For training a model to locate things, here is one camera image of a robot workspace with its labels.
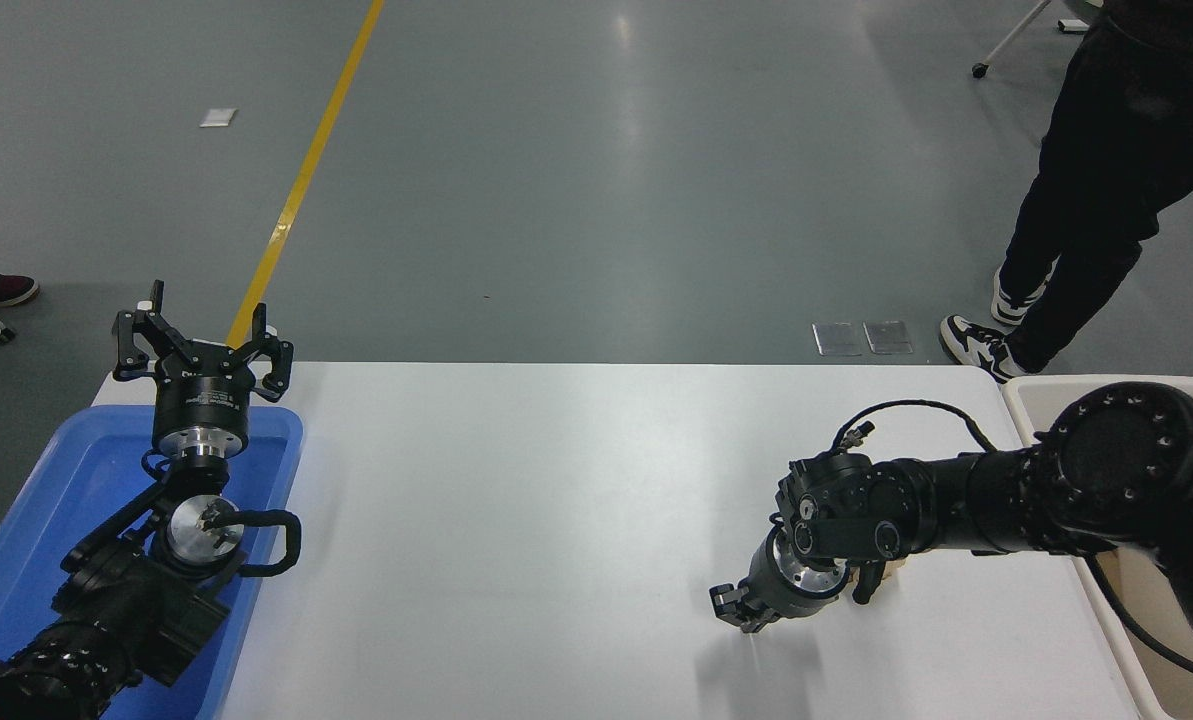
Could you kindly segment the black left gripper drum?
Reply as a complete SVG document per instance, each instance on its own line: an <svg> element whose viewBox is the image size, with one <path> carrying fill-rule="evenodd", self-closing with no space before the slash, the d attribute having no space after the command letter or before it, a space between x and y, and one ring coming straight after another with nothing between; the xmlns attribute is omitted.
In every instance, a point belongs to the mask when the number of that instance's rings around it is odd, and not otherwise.
<svg viewBox="0 0 1193 720"><path fill-rule="evenodd" d="M156 406L154 406L153 433L171 436L193 427L220 428L245 434L249 430L251 392L256 386L251 370L237 366L220 370L224 350L208 345L194 350L202 365L190 370L188 364L177 354L157 359L154 365L157 378Z"/></svg>

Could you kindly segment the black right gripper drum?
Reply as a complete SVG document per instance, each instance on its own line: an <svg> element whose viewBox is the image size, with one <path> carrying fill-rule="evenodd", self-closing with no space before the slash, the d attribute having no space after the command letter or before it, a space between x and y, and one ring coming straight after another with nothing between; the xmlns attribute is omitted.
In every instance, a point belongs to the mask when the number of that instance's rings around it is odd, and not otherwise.
<svg viewBox="0 0 1193 720"><path fill-rule="evenodd" d="M780 539L766 539L752 557L747 577L738 583L743 623L774 623L810 617L843 591L842 561L803 564Z"/></svg>

